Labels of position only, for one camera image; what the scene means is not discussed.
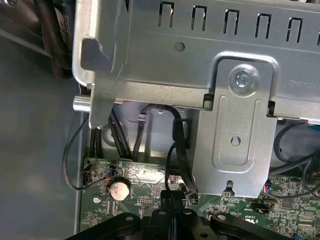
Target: electronic component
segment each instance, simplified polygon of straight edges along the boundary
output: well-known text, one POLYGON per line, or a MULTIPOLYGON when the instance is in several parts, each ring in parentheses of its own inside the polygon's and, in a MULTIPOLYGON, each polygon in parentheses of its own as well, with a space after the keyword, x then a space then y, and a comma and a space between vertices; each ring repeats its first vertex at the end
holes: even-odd
POLYGON ((250 202, 250 208, 259 214, 268 214, 271 210, 270 206, 264 203, 250 202))
POLYGON ((284 209, 291 209, 293 202, 294 202, 294 200, 292 198, 285 198, 282 200, 281 207, 284 209))
MULTIPOLYGON (((95 158, 90 158, 90 162, 91 182, 105 177, 112 164, 107 160, 95 158)), ((159 194, 165 189, 163 166, 122 160, 113 165, 117 176, 130 181, 131 194, 124 201, 114 200, 106 193, 108 182, 102 182, 82 192, 80 231, 120 213, 131 212, 142 218, 149 210, 161 207, 159 194), (95 196, 101 198, 100 204, 93 204, 95 196)), ((174 179, 172 181, 174 184, 169 184, 170 189, 182 190, 184 184, 181 177, 174 176, 171 179, 174 179)), ((274 195, 286 196, 304 192, 301 179, 297 177, 272 176, 270 181, 274 195)), ((310 179, 309 184, 314 185, 317 182, 310 179)), ((208 219, 216 213, 229 213, 290 238, 296 233, 303 239, 318 240, 320 233, 319 205, 313 196, 285 201, 283 207, 283 199, 279 201, 271 199, 263 194, 263 191, 258 198, 234 197, 230 192, 224 192, 222 196, 201 194, 198 204, 192 204, 187 198, 185 207, 202 213, 208 219), (264 210, 269 211, 268 214, 256 212, 258 207, 262 209, 262 213, 264 210)))
POLYGON ((197 205, 199 203, 199 197, 196 193, 194 194, 191 194, 189 196, 189 201, 190 201, 190 204, 192 205, 197 205))
POLYGON ((130 195, 130 181, 122 176, 110 180, 107 192, 116 201, 124 201, 130 195))

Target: green circuit board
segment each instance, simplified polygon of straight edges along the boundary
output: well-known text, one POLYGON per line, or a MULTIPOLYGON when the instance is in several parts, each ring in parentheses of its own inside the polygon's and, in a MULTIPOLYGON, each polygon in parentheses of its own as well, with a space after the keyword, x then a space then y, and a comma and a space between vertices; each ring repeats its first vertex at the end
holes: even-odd
MULTIPOLYGON (((105 176, 110 164, 116 167, 118 175, 130 180, 130 195, 125 201, 113 200, 106 191, 106 182, 82 192, 80 231, 86 230, 113 216, 131 212, 140 218, 146 211, 160 208, 160 193, 165 189, 165 168, 161 165, 117 161, 110 162, 104 159, 85 159, 83 181, 96 181, 105 176)), ((293 195, 303 193, 300 178, 273 176, 270 178, 274 195, 293 195)), ((169 178, 169 187, 177 190, 182 183, 180 176, 172 175, 169 178)), ((309 188, 318 182, 315 180, 309 188)), ((191 200, 185 202, 187 208, 201 212, 206 218, 218 212, 230 213, 248 222, 273 230, 287 237, 298 234, 305 240, 320 239, 320 200, 316 197, 305 196, 286 200, 271 200, 261 194, 258 198, 233 197, 229 192, 221 196, 199 196, 198 204, 191 200), (255 204, 272 203, 268 213, 254 210, 255 204)))

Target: screw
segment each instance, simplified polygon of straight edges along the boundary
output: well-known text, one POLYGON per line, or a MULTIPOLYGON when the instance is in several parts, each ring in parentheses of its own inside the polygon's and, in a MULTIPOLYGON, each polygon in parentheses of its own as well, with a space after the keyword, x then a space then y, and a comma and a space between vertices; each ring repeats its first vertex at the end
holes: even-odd
POLYGON ((189 209, 185 209, 182 211, 185 215, 190 215, 191 211, 189 209))
POLYGON ((249 83, 249 77, 243 73, 237 75, 235 77, 235 83, 240 87, 244 88, 249 83))
POLYGON ((219 220, 221 220, 221 221, 227 220, 227 217, 224 216, 224 215, 218 215, 217 218, 218 218, 219 220))
POLYGON ((93 202, 94 202, 95 204, 98 204, 98 203, 100 203, 100 202, 101 202, 101 199, 100 199, 100 197, 98 197, 98 196, 95 196, 95 197, 93 198, 93 202))

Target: silver screw head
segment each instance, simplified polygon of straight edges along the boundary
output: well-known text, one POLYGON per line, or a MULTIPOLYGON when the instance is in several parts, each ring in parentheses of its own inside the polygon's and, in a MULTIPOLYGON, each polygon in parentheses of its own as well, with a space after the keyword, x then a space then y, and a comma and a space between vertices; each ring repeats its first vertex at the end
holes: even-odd
POLYGON ((100 197, 99 197, 99 196, 95 196, 95 197, 93 198, 93 202, 94 202, 95 204, 100 203, 100 202, 101 202, 100 197))
POLYGON ((235 77, 235 83, 240 88, 244 88, 249 83, 249 77, 246 74, 241 73, 235 77))
POLYGON ((221 220, 221 221, 227 220, 227 217, 224 216, 224 215, 218 215, 217 218, 218 218, 219 220, 221 220))

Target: microchip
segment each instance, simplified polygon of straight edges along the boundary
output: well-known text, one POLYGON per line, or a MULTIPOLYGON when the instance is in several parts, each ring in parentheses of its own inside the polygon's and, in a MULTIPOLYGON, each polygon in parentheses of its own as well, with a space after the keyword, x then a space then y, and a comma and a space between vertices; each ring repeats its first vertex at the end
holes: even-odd
POLYGON ((293 204, 294 200, 291 198, 288 199, 283 199, 282 200, 282 208, 284 209, 291 209, 292 208, 292 204, 293 204))

